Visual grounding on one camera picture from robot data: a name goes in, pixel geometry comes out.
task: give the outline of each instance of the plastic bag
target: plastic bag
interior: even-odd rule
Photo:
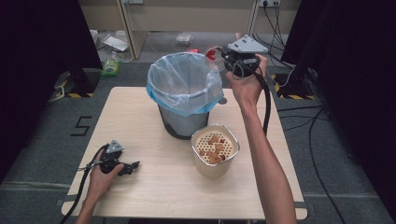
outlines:
[[[181,52],[161,57],[148,70],[147,92],[158,105],[183,117],[208,113],[224,96],[218,71],[205,55]]]
[[[115,51],[111,52],[111,57],[106,60],[105,64],[103,65],[103,71],[101,72],[102,76],[106,77],[114,77],[119,72],[120,67],[120,59],[117,56]]]

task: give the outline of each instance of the wooden table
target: wooden table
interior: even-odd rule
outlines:
[[[225,125],[239,141],[241,150],[226,175],[209,179],[198,173],[194,166],[190,140],[176,139],[165,130],[158,106],[149,98],[145,88],[114,88],[79,167],[84,167],[102,145],[113,139],[125,147],[121,162],[140,161],[140,165],[131,175],[116,177],[111,189],[96,205],[94,215],[265,219],[240,109],[232,90],[225,89],[224,95],[227,104],[217,104],[210,112],[208,123]],[[264,116],[264,106],[262,94],[258,110],[261,117]],[[297,218],[304,219],[307,216],[304,198],[274,103],[268,139],[290,182]],[[78,193],[82,176],[83,172],[77,172],[68,195]],[[88,185],[89,178],[73,216],[79,213]],[[63,214],[72,203],[64,203]]]

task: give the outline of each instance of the yellow black tape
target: yellow black tape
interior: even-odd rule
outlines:
[[[93,92],[90,92],[92,90],[79,90],[75,91],[75,84],[73,81],[69,82],[70,75],[66,77],[66,79],[62,82],[61,86],[64,87],[64,96],[71,97],[71,98],[82,98],[82,97],[93,97]],[[61,96],[61,93],[58,92],[56,94],[56,97]]]
[[[315,96],[309,90],[288,90],[287,87],[279,87],[276,83],[275,91],[279,98],[292,99],[292,100],[315,100]]]

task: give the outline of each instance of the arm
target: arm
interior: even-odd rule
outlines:
[[[261,60],[260,67],[265,74],[267,59],[261,55],[258,56]],[[229,72],[226,77],[232,85],[233,95],[241,108],[245,122],[254,174],[266,221],[267,223],[296,223],[288,179],[262,130],[257,114],[257,102],[262,86],[254,76],[235,80],[233,74]]]
[[[103,150],[98,153],[96,160],[99,161]],[[90,175],[90,185],[88,187],[87,197],[82,203],[76,224],[90,223],[92,220],[93,210],[102,195],[109,189],[111,181],[123,168],[123,164],[117,165],[110,173],[104,174],[98,165],[93,166]]]

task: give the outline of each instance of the human hand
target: human hand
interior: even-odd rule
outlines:
[[[259,67],[256,70],[258,74],[262,73],[265,77],[265,71],[267,68],[268,60],[260,54],[256,54],[260,59]],[[255,76],[244,77],[241,79],[235,79],[232,72],[227,72],[226,77],[228,78],[231,88],[233,89],[233,96],[238,102],[242,110],[256,108],[260,94],[262,93],[262,85]]]
[[[104,149],[102,149],[98,155],[96,156],[95,160],[99,161]],[[110,184],[114,177],[120,172],[123,168],[123,164],[119,164],[114,169],[108,173],[104,174],[100,170],[99,165],[94,165],[91,170],[91,179],[90,179],[90,186],[88,187],[88,193],[86,200],[93,200],[95,202],[99,201],[103,194],[109,189]]]

